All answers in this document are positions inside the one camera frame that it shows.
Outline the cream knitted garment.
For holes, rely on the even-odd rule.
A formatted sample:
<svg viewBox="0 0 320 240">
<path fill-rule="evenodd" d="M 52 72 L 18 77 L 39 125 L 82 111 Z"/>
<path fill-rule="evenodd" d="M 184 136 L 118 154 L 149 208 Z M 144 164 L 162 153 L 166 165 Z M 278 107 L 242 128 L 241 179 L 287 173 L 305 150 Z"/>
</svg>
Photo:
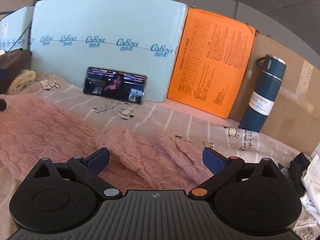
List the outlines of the cream knitted garment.
<svg viewBox="0 0 320 240">
<path fill-rule="evenodd" d="M 31 85 L 36 78 L 36 73 L 31 70 L 23 69 L 21 73 L 13 80 L 7 90 L 7 94 L 16 95 L 25 87 Z"/>
</svg>

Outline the pink knitted sweater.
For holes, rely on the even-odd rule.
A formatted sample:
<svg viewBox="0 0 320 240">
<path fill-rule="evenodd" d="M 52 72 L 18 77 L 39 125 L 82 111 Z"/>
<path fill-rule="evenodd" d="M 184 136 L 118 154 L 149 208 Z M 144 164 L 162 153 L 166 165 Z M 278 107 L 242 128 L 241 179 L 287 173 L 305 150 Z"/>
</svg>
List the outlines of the pink knitted sweater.
<svg viewBox="0 0 320 240">
<path fill-rule="evenodd" d="M 17 180 L 43 157 L 62 163 L 102 147 L 110 162 L 100 176 L 120 191 L 191 190 L 212 176 L 200 151 L 160 131 L 153 140 L 120 126 L 99 132 L 33 95 L 2 95 L 1 101 L 1 162 Z"/>
</svg>

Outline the white t-shirt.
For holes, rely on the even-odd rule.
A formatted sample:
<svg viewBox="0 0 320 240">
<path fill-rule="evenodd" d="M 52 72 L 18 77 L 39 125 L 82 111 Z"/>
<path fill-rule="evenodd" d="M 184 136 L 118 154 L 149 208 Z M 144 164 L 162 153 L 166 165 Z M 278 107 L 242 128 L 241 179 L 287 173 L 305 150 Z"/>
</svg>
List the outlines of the white t-shirt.
<svg viewBox="0 0 320 240">
<path fill-rule="evenodd" d="M 315 151 L 311 157 L 312 160 L 301 178 L 305 193 L 300 200 L 304 209 L 319 225 L 319 153 Z"/>
</svg>

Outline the smartphone playing video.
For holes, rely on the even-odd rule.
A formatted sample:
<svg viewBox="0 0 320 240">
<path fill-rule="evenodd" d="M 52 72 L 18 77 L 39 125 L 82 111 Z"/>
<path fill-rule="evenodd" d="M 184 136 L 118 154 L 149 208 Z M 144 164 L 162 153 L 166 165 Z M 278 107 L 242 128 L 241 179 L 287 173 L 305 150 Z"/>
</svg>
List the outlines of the smartphone playing video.
<svg viewBox="0 0 320 240">
<path fill-rule="evenodd" d="M 143 102 L 146 83 L 145 75 L 89 67 L 83 93 L 140 105 Z"/>
</svg>

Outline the orange printed box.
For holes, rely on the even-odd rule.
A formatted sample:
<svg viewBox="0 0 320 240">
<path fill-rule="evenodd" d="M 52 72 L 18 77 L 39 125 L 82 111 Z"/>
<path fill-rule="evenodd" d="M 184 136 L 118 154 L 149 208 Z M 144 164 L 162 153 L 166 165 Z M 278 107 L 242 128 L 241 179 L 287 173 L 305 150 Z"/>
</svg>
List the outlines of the orange printed box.
<svg viewBox="0 0 320 240">
<path fill-rule="evenodd" d="M 244 78 L 255 33 L 245 23 L 190 8 L 168 98 L 227 118 Z"/>
</svg>

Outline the dark blue vacuum bottle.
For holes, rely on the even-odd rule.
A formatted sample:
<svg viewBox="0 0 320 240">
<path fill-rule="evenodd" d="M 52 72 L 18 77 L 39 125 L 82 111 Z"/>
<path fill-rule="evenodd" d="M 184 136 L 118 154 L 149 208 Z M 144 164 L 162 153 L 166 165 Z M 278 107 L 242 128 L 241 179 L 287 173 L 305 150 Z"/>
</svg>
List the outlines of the dark blue vacuum bottle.
<svg viewBox="0 0 320 240">
<path fill-rule="evenodd" d="M 239 129 L 260 132 L 279 93 L 286 70 L 283 59 L 267 54 L 257 59 L 263 61 L 248 106 L 239 123 Z"/>
</svg>

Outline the light blue Cabau box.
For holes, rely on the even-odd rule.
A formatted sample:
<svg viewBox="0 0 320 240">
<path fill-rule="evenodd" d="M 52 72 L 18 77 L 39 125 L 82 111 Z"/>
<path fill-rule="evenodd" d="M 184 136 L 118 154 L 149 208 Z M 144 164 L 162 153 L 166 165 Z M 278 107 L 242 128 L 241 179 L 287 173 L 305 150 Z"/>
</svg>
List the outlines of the light blue Cabau box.
<svg viewBox="0 0 320 240">
<path fill-rule="evenodd" d="M 144 98 L 168 91 L 188 7 L 171 0 L 42 0 L 31 25 L 31 69 L 82 86 L 89 67 L 147 77 Z"/>
</svg>

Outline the black garment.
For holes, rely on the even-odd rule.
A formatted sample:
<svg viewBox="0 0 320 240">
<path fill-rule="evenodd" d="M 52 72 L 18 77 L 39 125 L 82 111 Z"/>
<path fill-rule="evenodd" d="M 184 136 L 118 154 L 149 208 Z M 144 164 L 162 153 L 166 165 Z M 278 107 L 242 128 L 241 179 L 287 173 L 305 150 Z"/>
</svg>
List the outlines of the black garment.
<svg viewBox="0 0 320 240">
<path fill-rule="evenodd" d="M 306 192 L 302 183 L 302 176 L 306 173 L 309 165 L 310 160 L 302 152 L 290 162 L 289 167 L 284 167 L 280 163 L 278 164 L 279 169 L 295 189 L 299 198 L 303 197 Z"/>
</svg>

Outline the grey cartoon print bedsheet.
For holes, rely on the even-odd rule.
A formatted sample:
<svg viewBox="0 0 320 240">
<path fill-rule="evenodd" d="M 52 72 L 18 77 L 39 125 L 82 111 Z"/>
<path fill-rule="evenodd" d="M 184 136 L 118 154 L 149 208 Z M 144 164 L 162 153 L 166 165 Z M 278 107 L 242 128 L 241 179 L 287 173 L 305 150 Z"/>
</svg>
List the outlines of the grey cartoon print bedsheet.
<svg viewBox="0 0 320 240">
<path fill-rule="evenodd" d="M 33 95 L 52 103 L 99 132 L 120 126 L 153 140 L 153 132 L 160 131 L 190 143 L 201 153 L 205 147 L 211 147 L 227 157 L 236 155 L 249 163 L 268 157 L 276 164 L 289 167 L 298 155 L 297 150 L 264 134 L 236 131 L 235 124 L 228 120 L 220 120 L 179 103 L 145 101 L 142 105 L 132 105 L 111 101 L 85 95 L 80 87 L 57 75 L 39 75 L 18 95 Z M 16 231 L 9 213 L 9 202 L 21 182 L 1 162 L 1 239 L 7 239 Z"/>
</svg>

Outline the large brown cardboard box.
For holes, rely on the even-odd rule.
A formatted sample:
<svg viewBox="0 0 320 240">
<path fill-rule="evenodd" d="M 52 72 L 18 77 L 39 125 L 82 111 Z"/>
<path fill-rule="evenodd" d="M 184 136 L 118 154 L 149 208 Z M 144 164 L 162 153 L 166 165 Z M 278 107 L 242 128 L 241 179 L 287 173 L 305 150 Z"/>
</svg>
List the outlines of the large brown cardboard box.
<svg viewBox="0 0 320 240">
<path fill-rule="evenodd" d="M 319 145 L 319 69 L 270 37 L 256 34 L 229 118 L 237 122 L 241 120 L 265 55 L 284 60 L 286 70 L 274 107 L 261 131 L 311 155 Z"/>
</svg>

